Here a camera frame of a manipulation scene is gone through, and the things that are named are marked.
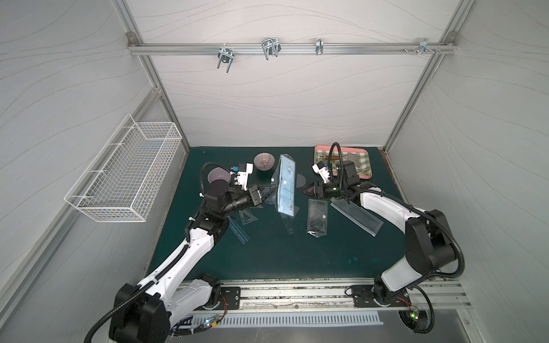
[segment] white wire basket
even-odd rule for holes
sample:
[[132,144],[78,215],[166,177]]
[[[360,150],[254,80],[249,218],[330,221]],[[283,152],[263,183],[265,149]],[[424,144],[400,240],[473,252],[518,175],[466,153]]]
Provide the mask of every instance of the white wire basket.
[[[131,121],[125,122],[131,125],[122,123],[110,139],[121,140],[105,145],[65,197],[97,222],[144,222],[181,142],[173,122],[135,122],[128,117]],[[93,170],[101,156],[108,157]]]

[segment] cable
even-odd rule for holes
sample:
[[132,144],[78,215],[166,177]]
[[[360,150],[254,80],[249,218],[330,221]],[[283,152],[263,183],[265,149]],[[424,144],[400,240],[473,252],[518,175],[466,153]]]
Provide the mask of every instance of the cable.
[[223,301],[225,302],[225,310],[223,311],[223,315],[221,317],[219,317],[218,320],[215,321],[215,325],[210,325],[210,324],[206,325],[206,323],[202,323],[201,325],[199,325],[195,329],[174,330],[172,328],[172,330],[170,330],[170,333],[175,337],[177,337],[177,336],[186,336],[186,335],[192,335],[192,334],[199,333],[199,332],[204,332],[208,329],[211,329],[211,328],[215,327],[216,325],[218,325],[223,320],[223,318],[225,318],[225,316],[227,315],[227,311],[228,311],[227,299],[225,299],[224,296],[222,296],[221,299],[223,299]]
[[452,249],[453,249],[454,253],[456,254],[457,269],[453,273],[441,273],[441,272],[431,273],[431,274],[428,275],[429,277],[438,276],[438,277],[443,277],[443,278],[457,278],[457,277],[461,276],[461,274],[463,274],[463,271],[465,270],[465,258],[463,256],[463,251],[461,250],[460,246],[457,244],[456,239],[453,237],[453,235],[450,233],[450,231],[448,231],[448,229],[446,229],[444,227],[444,225],[439,223],[435,218],[428,215],[427,213],[425,213],[423,211],[420,211],[417,208],[413,207],[412,205],[407,204],[404,201],[400,200],[399,198],[397,198],[395,196],[392,196],[390,194],[387,194],[383,191],[379,192],[379,191],[373,190],[373,189],[361,189],[357,192],[354,192],[350,196],[345,196],[343,193],[341,193],[341,196],[344,197],[347,200],[352,201],[361,193],[372,193],[372,194],[377,194],[379,196],[384,196],[386,198],[391,199],[392,201],[394,201],[394,202],[404,206],[405,208],[407,208],[410,212],[413,212],[413,213],[419,215],[420,217],[422,217],[426,220],[429,220],[430,223],[432,223],[438,229],[440,229],[442,234],[448,238],[448,240],[450,241],[450,245],[452,246]]
[[413,320],[409,316],[407,317],[406,311],[399,311],[399,316],[404,325],[406,325],[408,328],[412,329],[414,333],[416,334],[427,334],[431,330],[433,330],[433,327],[435,326],[435,311],[433,310],[433,304],[431,304],[431,301],[429,300],[429,297],[427,294],[421,289],[419,286],[413,286],[410,289],[417,289],[418,291],[423,294],[425,297],[425,300],[427,301],[427,305],[429,306],[429,313],[430,316],[428,316],[428,324],[424,325],[425,321],[421,318],[419,320]]
[[219,168],[222,168],[222,169],[228,171],[229,173],[231,172],[223,164],[219,164],[217,162],[206,162],[206,163],[204,163],[202,165],[202,168],[200,169],[200,191],[202,192],[202,195],[205,194],[205,192],[204,192],[204,171],[206,170],[206,167],[208,167],[208,166],[216,166],[216,167],[219,167]]
[[[168,271],[170,271],[170,269],[177,263],[179,262],[179,260],[181,259],[181,257],[183,257],[183,255],[185,254],[185,252],[187,251],[187,249],[189,249],[189,245],[186,244],[183,249],[181,249],[180,253],[177,254],[177,256],[175,257],[175,259],[173,261],[170,262],[169,265],[166,266],[166,268],[162,269],[160,271],[160,273],[158,273],[155,278],[156,280],[160,280],[160,278],[162,278]],[[137,299],[138,297],[140,297],[143,293],[145,293],[145,291],[147,291],[149,288],[151,288],[153,285],[155,284],[154,281],[149,281],[145,286],[141,287],[139,290],[137,290],[128,300],[124,301],[123,303],[121,303],[120,305],[118,305],[117,307],[113,308],[112,310],[110,310],[109,312],[107,312],[104,316],[101,317],[100,320],[97,321],[97,323],[95,323],[91,329],[88,331],[88,333],[86,334],[86,337],[84,338],[84,343],[92,343],[92,337],[96,334],[97,330],[99,330],[99,328],[105,324],[116,312],[118,312],[119,310],[121,310],[122,308],[124,308],[125,306],[127,306],[129,303],[131,303],[132,301],[134,301],[135,299]]]
[[339,146],[338,142],[334,142],[332,146],[330,147],[330,153],[328,154],[328,166],[330,174],[332,173],[332,153],[334,152],[334,147],[338,147],[338,154],[339,154],[339,193],[342,193],[343,189],[343,178],[345,177],[345,169],[343,168],[343,155],[341,154],[341,147]]
[[412,304],[411,302],[407,302],[406,299],[403,299],[403,298],[401,298],[401,297],[399,297],[399,296],[396,297],[396,298],[397,298],[398,300],[404,302],[406,305],[408,305],[408,307],[412,307],[412,306],[413,306],[413,304]]
[[98,320],[97,323],[95,323],[91,327],[91,329],[88,331],[88,333],[86,334],[86,337],[84,338],[84,343],[91,343],[92,342],[92,337],[96,334],[97,330],[99,330],[99,328],[103,324],[105,324],[114,315],[114,313],[118,312],[123,307],[127,306],[130,302],[137,299],[139,296],[141,296],[143,293],[145,293],[145,291],[148,290],[149,288],[151,288],[153,285],[154,285],[154,281],[149,281],[145,286],[141,287],[137,292],[135,292],[128,300],[124,301],[123,303],[121,303],[117,307],[115,307],[112,310],[110,310],[109,312],[107,312],[104,316],[102,316],[101,319]]

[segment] patterned bowl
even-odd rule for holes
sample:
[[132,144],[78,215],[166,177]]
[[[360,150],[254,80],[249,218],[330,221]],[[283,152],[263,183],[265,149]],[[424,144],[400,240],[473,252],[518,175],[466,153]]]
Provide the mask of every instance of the patterned bowl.
[[275,165],[275,157],[269,153],[257,154],[254,157],[254,165],[259,170],[269,170]]

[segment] green table surface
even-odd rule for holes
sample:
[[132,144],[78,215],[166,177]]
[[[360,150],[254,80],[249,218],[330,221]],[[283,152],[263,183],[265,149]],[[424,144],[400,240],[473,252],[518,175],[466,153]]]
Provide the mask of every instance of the green table surface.
[[[378,148],[365,149],[372,165],[369,181],[389,194],[400,196]],[[271,153],[277,162],[280,154],[288,154],[296,162],[297,173],[305,176],[306,185],[309,185],[321,180],[311,168],[313,151],[314,147],[191,148],[149,272],[157,268],[185,238],[188,218],[194,215],[201,203],[198,194],[202,164],[213,161],[230,168],[239,162],[253,162],[255,155],[262,152]],[[269,171],[254,168],[248,184],[269,183],[274,170],[275,167]],[[374,277],[404,255],[404,235],[393,224],[384,221],[373,237],[329,204],[327,235],[311,236],[307,233],[308,200],[302,189],[296,189],[295,206],[300,210],[293,221],[295,233],[291,235],[273,205],[263,203],[262,209],[250,209],[259,219],[242,226],[250,240],[242,244],[228,229],[219,243],[191,270],[187,279],[200,273],[224,280]]]

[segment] metal bracket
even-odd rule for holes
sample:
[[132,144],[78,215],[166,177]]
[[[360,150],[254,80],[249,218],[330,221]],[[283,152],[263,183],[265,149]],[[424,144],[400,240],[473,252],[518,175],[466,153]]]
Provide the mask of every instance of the metal bracket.
[[416,55],[421,55],[422,53],[431,53],[431,54],[435,54],[437,53],[436,50],[432,50],[430,48],[427,47],[427,44],[428,44],[428,40],[427,38],[423,38],[421,40],[421,42],[419,43],[419,46],[417,47],[417,49],[414,49],[414,51],[416,52]]
[[448,35],[444,39],[444,44],[446,44],[446,45],[455,45],[456,44],[456,36],[457,36],[456,31],[448,32]]
[[229,68],[231,67],[231,64],[233,63],[233,59],[234,59],[234,54],[232,50],[227,48],[221,48],[219,49],[217,57],[219,57],[219,62],[217,62],[217,68],[219,69],[221,62],[229,63],[227,65],[227,72],[229,72]]
[[[227,309],[228,310],[238,310],[240,308],[240,287],[225,287],[221,285],[221,296],[225,297],[227,300]],[[207,310],[223,310],[225,304],[222,300],[220,300],[219,303],[217,303],[216,306],[213,308]],[[198,308],[194,309],[195,311],[206,311],[205,308],[202,306],[199,306]]]
[[324,53],[324,40],[319,38],[316,40],[316,54],[322,55]]
[[136,47],[137,46],[137,35],[133,32],[126,32],[126,37],[128,38],[128,46]]
[[267,38],[261,42],[261,48],[265,54],[265,58],[269,60],[269,55],[274,55],[278,57],[278,52],[280,51],[280,41],[278,38]]
[[[381,307],[376,302],[376,300],[372,295],[372,292],[370,291],[372,287],[373,285],[353,285],[350,287],[352,302],[355,307]],[[405,288],[400,291],[399,297],[410,302],[410,297],[408,296],[408,293],[406,292]],[[404,302],[401,302],[400,300],[395,300],[390,305],[383,306],[383,307],[389,307],[391,305],[393,307],[406,306]]]

